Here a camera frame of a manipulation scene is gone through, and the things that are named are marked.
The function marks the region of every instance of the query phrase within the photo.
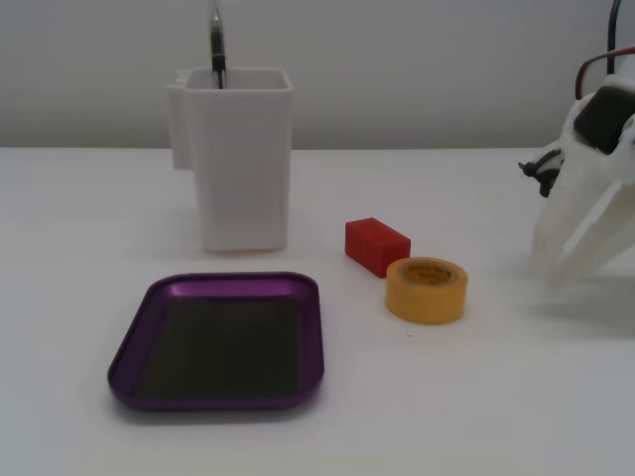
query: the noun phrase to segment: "red wire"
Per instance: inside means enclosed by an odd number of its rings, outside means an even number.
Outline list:
[[[627,47],[622,48],[621,50],[613,50],[612,52],[605,53],[604,55],[600,55],[599,57],[591,58],[585,61],[582,66],[579,68],[577,72],[577,78],[575,79],[575,99],[582,99],[582,81],[584,80],[584,74],[586,73],[586,69],[592,65],[594,62],[598,60],[603,60],[604,58],[616,58],[616,57],[624,57],[626,55],[635,54],[635,47]]]

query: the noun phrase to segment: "red cube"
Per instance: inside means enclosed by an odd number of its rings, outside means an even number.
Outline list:
[[[346,223],[346,254],[379,278],[388,266],[410,256],[410,238],[375,218]]]

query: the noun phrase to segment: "yellow tape roll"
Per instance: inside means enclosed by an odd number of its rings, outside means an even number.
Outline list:
[[[467,273],[437,258],[404,258],[388,267],[386,306],[397,317],[421,324],[459,319],[465,308]]]

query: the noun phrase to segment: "white plastic cup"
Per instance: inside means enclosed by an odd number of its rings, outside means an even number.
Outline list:
[[[293,86],[274,68],[209,68],[168,86],[176,169],[192,169],[207,251],[287,245]]]

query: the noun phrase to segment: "gray wall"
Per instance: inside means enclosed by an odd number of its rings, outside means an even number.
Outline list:
[[[289,72],[296,148],[521,147],[558,135],[610,4],[224,0],[222,14],[230,64]],[[167,147],[163,85],[207,64],[206,11],[3,0],[0,145]],[[634,13],[625,1],[618,46],[635,40]]]

